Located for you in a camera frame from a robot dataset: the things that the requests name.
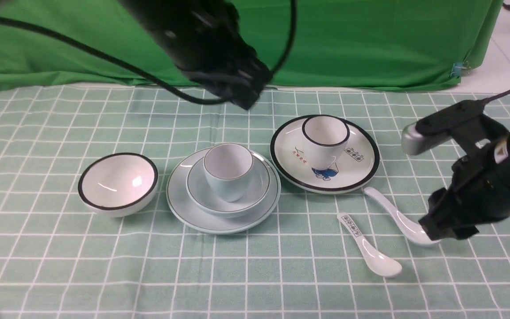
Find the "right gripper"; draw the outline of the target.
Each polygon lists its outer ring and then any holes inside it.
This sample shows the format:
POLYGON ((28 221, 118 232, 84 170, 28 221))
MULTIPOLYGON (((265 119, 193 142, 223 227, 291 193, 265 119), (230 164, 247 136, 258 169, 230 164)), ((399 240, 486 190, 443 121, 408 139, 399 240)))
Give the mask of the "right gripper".
POLYGON ((419 219, 428 238, 467 240, 478 226, 510 216, 510 134, 480 149, 453 174, 448 189, 433 193, 429 212, 419 219))

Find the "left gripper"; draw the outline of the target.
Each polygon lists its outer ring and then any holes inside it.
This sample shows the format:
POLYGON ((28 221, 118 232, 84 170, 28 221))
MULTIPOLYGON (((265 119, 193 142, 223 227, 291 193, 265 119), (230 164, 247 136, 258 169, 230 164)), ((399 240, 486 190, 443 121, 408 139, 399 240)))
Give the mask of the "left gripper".
POLYGON ((239 14, 224 0, 122 0, 121 5, 189 81, 249 110, 271 79, 239 34, 239 14))

